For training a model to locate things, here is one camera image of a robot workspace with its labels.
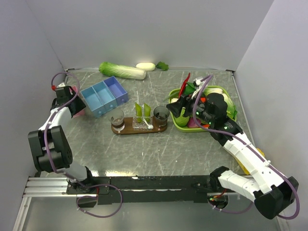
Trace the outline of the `dark glass cup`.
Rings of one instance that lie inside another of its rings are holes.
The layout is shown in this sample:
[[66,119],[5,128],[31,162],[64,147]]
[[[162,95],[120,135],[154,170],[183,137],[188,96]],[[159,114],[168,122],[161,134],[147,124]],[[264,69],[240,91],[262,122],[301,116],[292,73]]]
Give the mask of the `dark glass cup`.
[[155,124],[159,127],[165,127],[169,117],[169,110],[165,106],[158,106],[154,109]]

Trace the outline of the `green toothpaste tube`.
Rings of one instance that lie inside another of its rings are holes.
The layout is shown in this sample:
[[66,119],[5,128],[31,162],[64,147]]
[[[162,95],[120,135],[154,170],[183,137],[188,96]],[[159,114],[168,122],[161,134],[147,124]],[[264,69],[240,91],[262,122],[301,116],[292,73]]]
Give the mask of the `green toothpaste tube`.
[[142,107],[138,103],[135,103],[135,110],[136,110],[136,120],[138,123],[141,123],[142,122]]
[[151,107],[148,104],[144,103],[143,108],[144,108],[144,118],[145,118],[146,122],[150,122]]

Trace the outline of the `clear textured plastic holder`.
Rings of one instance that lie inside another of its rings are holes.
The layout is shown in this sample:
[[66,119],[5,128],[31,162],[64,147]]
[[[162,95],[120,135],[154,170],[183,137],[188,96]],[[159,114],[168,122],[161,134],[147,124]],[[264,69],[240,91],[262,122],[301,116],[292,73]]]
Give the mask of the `clear textured plastic holder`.
[[[150,119],[150,122],[148,122],[148,124],[153,125],[153,119],[152,119],[152,118]],[[138,123],[135,117],[134,117],[133,120],[132,120],[132,127],[133,127],[134,130],[137,130],[137,131],[150,131],[150,130],[151,130],[151,129],[148,129],[148,128],[147,128],[147,126],[146,126],[146,124],[143,122],[143,120],[142,120],[141,123]]]

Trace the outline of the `frosted clear glass cup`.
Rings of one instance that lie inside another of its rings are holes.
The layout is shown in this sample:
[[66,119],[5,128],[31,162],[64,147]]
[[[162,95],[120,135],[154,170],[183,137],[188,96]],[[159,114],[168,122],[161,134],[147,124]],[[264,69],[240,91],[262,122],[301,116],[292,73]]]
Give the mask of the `frosted clear glass cup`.
[[115,108],[108,112],[108,120],[115,131],[122,131],[125,128],[124,112],[121,109]]

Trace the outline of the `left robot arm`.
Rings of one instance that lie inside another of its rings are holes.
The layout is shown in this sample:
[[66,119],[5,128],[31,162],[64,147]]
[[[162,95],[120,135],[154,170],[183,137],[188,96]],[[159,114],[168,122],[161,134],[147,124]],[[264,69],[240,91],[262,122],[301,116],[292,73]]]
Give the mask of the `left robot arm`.
[[51,104],[50,115],[43,126],[29,132],[28,142],[38,172],[54,172],[68,177],[74,188],[90,193],[95,181],[89,168],[73,161],[72,150],[65,136],[64,127],[86,105],[71,86],[54,89],[56,98]]

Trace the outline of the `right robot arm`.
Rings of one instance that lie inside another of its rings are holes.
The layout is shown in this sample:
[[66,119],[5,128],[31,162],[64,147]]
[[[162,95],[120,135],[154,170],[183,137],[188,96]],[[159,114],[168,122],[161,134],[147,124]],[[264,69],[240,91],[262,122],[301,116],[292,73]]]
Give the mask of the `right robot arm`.
[[210,135],[253,177],[249,180],[226,167],[219,167],[211,173],[210,186],[214,191],[225,188],[245,196],[268,219],[279,216],[289,205],[296,203],[295,213],[289,219],[296,218],[300,210],[298,181],[294,177],[287,178],[262,156],[242,128],[227,116],[227,107],[223,95],[218,93],[207,95],[204,102],[198,97],[181,95],[177,101],[167,105],[174,117],[179,117],[184,111],[184,116],[208,123]]

